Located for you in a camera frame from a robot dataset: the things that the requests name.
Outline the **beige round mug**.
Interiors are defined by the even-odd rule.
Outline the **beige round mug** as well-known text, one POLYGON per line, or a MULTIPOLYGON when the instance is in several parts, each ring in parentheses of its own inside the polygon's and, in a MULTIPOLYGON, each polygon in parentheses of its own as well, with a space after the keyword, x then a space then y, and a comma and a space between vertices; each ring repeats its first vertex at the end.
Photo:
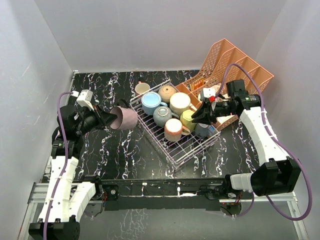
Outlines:
POLYGON ((169 104, 172 95, 176 93, 176 89, 170 85, 164 85, 158 90, 162 102, 169 104))

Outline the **black front rail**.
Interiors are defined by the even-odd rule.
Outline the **black front rail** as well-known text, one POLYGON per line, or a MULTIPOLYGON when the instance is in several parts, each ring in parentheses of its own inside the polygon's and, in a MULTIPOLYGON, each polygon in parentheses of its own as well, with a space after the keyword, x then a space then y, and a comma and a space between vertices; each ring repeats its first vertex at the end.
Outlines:
POLYGON ((239 205, 253 194, 231 188, 230 178, 108 179, 85 176, 93 183, 92 201, 104 211, 130 209, 219 211, 222 203, 239 205))

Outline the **light blue mug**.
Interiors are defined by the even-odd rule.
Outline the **light blue mug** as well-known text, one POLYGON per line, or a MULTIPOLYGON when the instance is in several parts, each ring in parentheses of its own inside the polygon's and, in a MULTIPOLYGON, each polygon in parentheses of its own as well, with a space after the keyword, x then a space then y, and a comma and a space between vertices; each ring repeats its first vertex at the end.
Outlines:
POLYGON ((160 106, 168 107, 168 104, 162 101, 161 96, 153 91, 141 97, 141 104, 144 113, 147 115, 153 115, 155 109, 160 106))

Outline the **pink mug white inside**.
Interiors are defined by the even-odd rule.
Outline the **pink mug white inside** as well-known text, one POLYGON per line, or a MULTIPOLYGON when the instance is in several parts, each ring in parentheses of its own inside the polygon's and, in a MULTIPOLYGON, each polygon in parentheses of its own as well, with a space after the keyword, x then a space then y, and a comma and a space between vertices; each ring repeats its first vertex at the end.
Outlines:
POLYGON ((142 95, 144 92, 147 92, 150 90, 150 86, 149 84, 145 83, 145 82, 139 82, 135 88, 135 93, 137 96, 142 95))

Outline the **grey mug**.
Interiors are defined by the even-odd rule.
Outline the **grey mug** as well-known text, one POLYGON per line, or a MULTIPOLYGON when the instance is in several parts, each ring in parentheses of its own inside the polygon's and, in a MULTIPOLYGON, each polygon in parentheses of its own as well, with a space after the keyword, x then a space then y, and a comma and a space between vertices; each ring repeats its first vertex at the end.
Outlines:
POLYGON ((166 106, 159 106, 153 112, 153 119, 158 127, 163 128, 166 122, 172 118, 179 119, 180 117, 166 106))

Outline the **purple mug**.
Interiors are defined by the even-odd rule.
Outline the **purple mug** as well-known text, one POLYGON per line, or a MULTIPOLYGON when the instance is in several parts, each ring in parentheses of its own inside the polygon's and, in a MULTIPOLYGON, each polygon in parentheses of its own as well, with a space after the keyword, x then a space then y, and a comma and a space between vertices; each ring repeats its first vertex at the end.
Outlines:
POLYGON ((132 130, 138 123, 138 115, 124 99, 120 99, 117 106, 110 110, 110 113, 117 116, 110 124, 113 130, 132 130))

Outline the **yellow-green mug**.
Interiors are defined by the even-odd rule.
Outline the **yellow-green mug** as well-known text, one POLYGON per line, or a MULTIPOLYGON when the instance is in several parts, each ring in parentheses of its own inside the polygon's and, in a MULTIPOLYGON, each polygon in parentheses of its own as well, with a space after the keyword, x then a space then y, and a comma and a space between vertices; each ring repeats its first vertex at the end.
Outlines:
POLYGON ((192 133, 195 130, 196 127, 196 123, 193 123, 192 120, 192 115, 194 114, 194 112, 190 109, 185 110, 181 116, 180 116, 180 121, 182 123, 183 126, 185 126, 186 128, 188 128, 190 130, 190 132, 192 133))

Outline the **small grey-blue cup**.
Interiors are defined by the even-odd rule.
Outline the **small grey-blue cup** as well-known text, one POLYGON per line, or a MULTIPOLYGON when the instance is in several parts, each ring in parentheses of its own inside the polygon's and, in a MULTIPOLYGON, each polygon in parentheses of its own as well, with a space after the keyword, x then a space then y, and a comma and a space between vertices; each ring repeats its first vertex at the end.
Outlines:
POLYGON ((197 123, 194 132, 198 138, 206 138, 210 132, 210 125, 197 123))

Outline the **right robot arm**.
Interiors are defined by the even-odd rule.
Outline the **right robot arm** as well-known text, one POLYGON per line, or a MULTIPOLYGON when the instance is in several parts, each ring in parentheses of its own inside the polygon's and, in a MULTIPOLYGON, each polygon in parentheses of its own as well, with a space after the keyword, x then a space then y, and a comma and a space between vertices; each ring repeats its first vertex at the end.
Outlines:
POLYGON ((262 117, 261 98, 249 94, 244 80, 233 80, 226 84, 227 98, 218 102, 215 90, 200 91, 200 107, 192 115, 199 124, 216 123, 219 117, 237 115, 245 125, 258 154, 259 168, 254 173, 236 173, 226 176, 223 194, 233 199, 241 191, 253 192, 257 196, 290 193, 299 178, 301 169, 290 155, 273 141, 275 134, 268 134, 268 122, 262 117))

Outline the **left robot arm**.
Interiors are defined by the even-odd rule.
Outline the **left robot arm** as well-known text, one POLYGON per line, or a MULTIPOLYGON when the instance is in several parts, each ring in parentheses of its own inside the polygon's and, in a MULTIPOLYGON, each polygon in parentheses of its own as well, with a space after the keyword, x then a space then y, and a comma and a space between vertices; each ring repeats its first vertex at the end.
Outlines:
POLYGON ((58 127, 52 135, 48 189, 37 221, 28 227, 34 240, 79 239, 80 219, 89 201, 99 199, 104 189, 99 177, 89 176, 72 191, 83 136, 94 129, 105 129, 116 118, 116 114, 105 112, 97 105, 57 108, 58 127))

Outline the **peach desk organizer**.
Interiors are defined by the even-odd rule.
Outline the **peach desk organizer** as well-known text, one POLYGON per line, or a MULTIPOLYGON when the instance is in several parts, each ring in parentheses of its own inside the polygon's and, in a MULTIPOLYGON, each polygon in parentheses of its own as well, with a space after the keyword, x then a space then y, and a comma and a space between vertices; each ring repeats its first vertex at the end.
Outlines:
POLYGON ((247 54, 222 39, 214 43, 197 75, 177 85, 191 101, 193 123, 213 124, 222 130, 236 119, 262 118, 267 111, 262 98, 274 75, 247 54))

